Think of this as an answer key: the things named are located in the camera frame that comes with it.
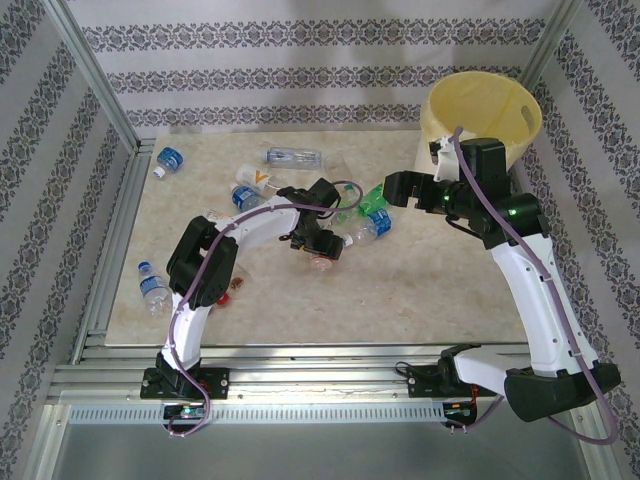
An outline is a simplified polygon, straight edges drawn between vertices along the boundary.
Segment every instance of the wallpaper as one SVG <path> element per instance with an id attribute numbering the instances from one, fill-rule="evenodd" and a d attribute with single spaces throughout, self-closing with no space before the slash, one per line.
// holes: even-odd
<path id="1" fill-rule="evenodd" d="M 69 361 L 129 155 L 36 0 L 0 1 L 0 479 Z"/>
<path id="2" fill-rule="evenodd" d="M 583 4 L 535 91 L 542 132 L 516 164 L 550 220 L 585 334 L 620 367 L 608 397 L 623 478 L 640 478 L 639 18 L 629 1 Z"/>
<path id="3" fill-rule="evenodd" d="M 456 71 L 517 75 L 555 0 L 70 0 L 141 138 L 416 128 Z"/>

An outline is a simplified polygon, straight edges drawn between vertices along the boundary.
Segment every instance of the water bottle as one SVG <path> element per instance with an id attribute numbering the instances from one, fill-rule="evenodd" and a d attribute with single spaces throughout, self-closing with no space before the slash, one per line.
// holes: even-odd
<path id="1" fill-rule="evenodd" d="M 354 216 L 348 224 L 336 228 L 334 233 L 342 237 L 345 248 L 367 245 L 391 230 L 393 217 L 392 211 L 381 208 L 366 217 Z"/>
<path id="2" fill-rule="evenodd" d="M 182 165 L 183 158 L 173 148 L 165 147 L 158 154 L 158 166 L 153 169 L 156 178 L 162 178 L 167 172 L 175 173 Z"/>
<path id="3" fill-rule="evenodd" d="M 272 167 L 319 170 L 322 153 L 307 148 L 272 147 L 265 152 L 264 161 Z"/>
<path id="4" fill-rule="evenodd" d="M 360 215 L 366 217 L 381 208 L 387 208 L 388 205 L 389 203 L 382 196 L 382 184 L 380 184 L 373 187 L 371 191 L 362 198 L 360 205 L 358 205 L 358 210 L 360 211 Z"/>
<path id="5" fill-rule="evenodd" d="M 226 213 L 220 212 L 218 210 L 207 210 L 202 214 L 202 216 L 207 220 L 209 220 L 210 222 L 214 222 L 214 223 L 217 223 L 220 220 L 226 220 L 228 218 L 231 218 Z"/>
<path id="6" fill-rule="evenodd" d="M 254 167 L 248 163 L 242 165 L 236 173 L 236 181 L 245 185 L 264 198 L 271 198 L 281 188 L 286 187 L 285 182 L 278 177 Z"/>
<path id="7" fill-rule="evenodd" d="M 244 185 L 231 186 L 231 201 L 243 213 L 264 203 L 260 195 Z"/>
<path id="8" fill-rule="evenodd" d="M 322 255 L 312 253 L 309 255 L 309 266 L 312 270 L 322 273 L 333 268 L 333 260 L 323 257 Z"/>
<path id="9" fill-rule="evenodd" d="M 324 170 L 327 175 L 327 179 L 331 182 L 351 180 L 353 177 L 351 170 L 344 161 L 344 157 L 340 153 L 334 153 L 325 159 Z M 338 204 L 338 207 L 348 207 L 358 200 L 358 192 L 353 188 L 353 185 L 340 184 L 336 185 L 336 189 L 340 194 L 340 203 Z M 343 225 L 347 223 L 357 211 L 357 208 L 353 208 L 334 215 L 331 220 L 331 225 Z"/>
<path id="10" fill-rule="evenodd" d="M 138 265 L 138 277 L 142 298 L 151 315 L 160 316 L 169 313 L 171 311 L 169 289 L 164 279 L 155 274 L 149 262 Z"/>

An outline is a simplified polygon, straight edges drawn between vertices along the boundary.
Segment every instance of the plastic bucket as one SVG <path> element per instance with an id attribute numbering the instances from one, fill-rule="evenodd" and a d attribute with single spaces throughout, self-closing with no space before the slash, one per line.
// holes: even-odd
<path id="1" fill-rule="evenodd" d="M 505 144 L 507 169 L 540 131 L 538 102 L 518 82 L 487 72 L 462 72 L 436 83 L 420 111 L 422 139 L 416 170 L 433 173 L 429 142 L 462 126 L 462 140 L 493 137 Z"/>

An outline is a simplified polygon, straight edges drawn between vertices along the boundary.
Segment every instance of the floor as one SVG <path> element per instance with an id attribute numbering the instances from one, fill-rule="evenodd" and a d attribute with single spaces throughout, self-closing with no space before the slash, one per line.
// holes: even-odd
<path id="1" fill-rule="evenodd" d="M 153 318 L 138 288 L 137 264 L 164 270 L 189 220 L 208 209 L 229 215 L 229 184 L 245 162 L 260 165 L 271 146 L 341 152 L 365 191 L 389 173 L 412 169 L 418 131 L 171 135 L 182 169 L 162 181 L 152 160 L 112 311 L 108 345 L 158 345 L 169 318 Z M 322 172 L 278 169 L 309 187 Z M 345 250 L 329 272 L 309 268 L 308 254 L 273 240 L 239 260 L 249 280 L 216 309 L 203 344 L 449 343 L 525 341 L 506 281 L 482 244 L 444 219 L 401 209 L 392 231 Z"/>

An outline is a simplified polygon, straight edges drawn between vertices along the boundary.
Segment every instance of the blue label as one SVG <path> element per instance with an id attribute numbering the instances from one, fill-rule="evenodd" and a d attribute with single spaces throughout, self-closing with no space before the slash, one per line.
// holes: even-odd
<path id="1" fill-rule="evenodd" d="M 158 163 L 175 172 L 182 165 L 182 155 L 173 148 L 165 147 L 158 154 Z"/>
<path id="2" fill-rule="evenodd" d="M 145 278 L 140 282 L 140 291 L 142 292 L 143 297 L 154 288 L 167 288 L 167 285 L 164 283 L 162 277 L 156 275 L 153 277 Z"/>
<path id="3" fill-rule="evenodd" d="M 249 187 L 242 186 L 234 190 L 233 195 L 231 195 L 231 201 L 235 204 L 236 207 L 242 210 L 242 204 L 245 202 L 245 200 L 247 198 L 253 197 L 254 195 L 257 195 L 257 193 L 251 190 Z"/>
<path id="4" fill-rule="evenodd" d="M 386 210 L 381 208 L 377 212 L 369 215 L 369 218 L 373 220 L 373 225 L 376 227 L 376 235 L 378 237 L 391 230 L 391 217 L 389 217 Z"/>

